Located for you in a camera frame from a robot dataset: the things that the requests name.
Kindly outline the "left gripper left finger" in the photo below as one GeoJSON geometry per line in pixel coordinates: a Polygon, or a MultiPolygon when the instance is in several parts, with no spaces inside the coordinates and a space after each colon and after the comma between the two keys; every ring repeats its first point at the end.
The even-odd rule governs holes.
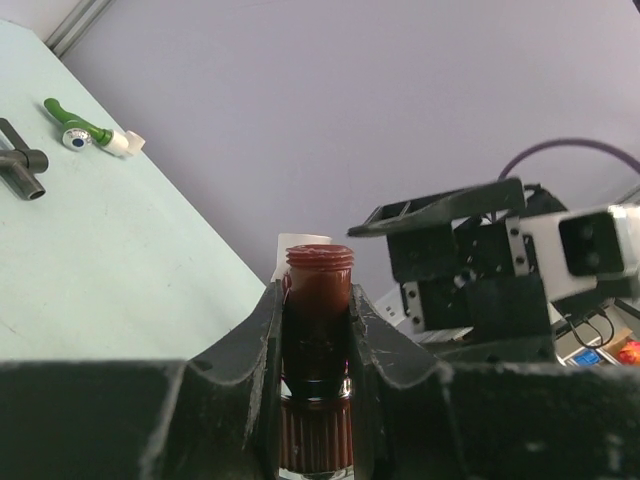
{"type": "Polygon", "coordinates": [[[283,292],[191,360],[1,366],[5,479],[274,479],[283,292]]]}

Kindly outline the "dark red brass faucet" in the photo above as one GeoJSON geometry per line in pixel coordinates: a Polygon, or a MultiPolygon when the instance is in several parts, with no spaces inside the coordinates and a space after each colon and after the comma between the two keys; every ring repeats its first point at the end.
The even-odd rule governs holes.
{"type": "Polygon", "coordinates": [[[349,305],[353,251],[324,245],[289,257],[283,277],[280,467],[306,477],[353,465],[349,305]]]}

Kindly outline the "green faucet with elbow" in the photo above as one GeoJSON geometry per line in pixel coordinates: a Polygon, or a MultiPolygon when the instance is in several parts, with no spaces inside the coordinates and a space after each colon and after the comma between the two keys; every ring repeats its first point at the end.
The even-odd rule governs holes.
{"type": "Polygon", "coordinates": [[[119,132],[98,127],[65,110],[55,98],[47,98],[43,106],[60,123],[61,141],[69,150],[80,152],[95,144],[113,156],[127,158],[140,153],[146,143],[142,136],[133,131],[119,132]]]}

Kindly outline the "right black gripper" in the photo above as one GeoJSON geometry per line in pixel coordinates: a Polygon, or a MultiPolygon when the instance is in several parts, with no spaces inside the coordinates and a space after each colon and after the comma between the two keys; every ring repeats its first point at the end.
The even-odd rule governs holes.
{"type": "Polygon", "coordinates": [[[548,350],[552,327],[529,217],[566,211],[539,185],[507,178],[376,207],[347,236],[387,235],[391,269],[411,323],[466,328],[464,343],[548,350]]]}

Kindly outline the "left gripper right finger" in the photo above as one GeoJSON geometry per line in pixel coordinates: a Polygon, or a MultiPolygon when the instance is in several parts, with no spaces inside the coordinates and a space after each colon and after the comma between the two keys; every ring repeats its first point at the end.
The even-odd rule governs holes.
{"type": "Polygon", "coordinates": [[[354,286],[351,419],[359,479],[635,479],[639,371],[450,363],[354,286]]]}

